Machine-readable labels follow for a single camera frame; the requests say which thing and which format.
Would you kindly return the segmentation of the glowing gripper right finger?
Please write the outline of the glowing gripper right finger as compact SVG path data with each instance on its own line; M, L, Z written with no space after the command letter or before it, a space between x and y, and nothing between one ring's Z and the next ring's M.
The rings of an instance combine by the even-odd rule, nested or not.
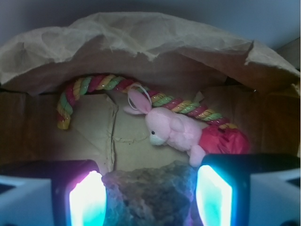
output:
M298 226L300 159L288 154L210 154L198 169L205 226Z

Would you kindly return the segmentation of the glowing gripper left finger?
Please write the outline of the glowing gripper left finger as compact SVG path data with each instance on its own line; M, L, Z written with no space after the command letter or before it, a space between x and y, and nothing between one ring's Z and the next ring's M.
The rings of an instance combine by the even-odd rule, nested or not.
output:
M92 160L0 167L2 226L102 226L105 214L106 188Z

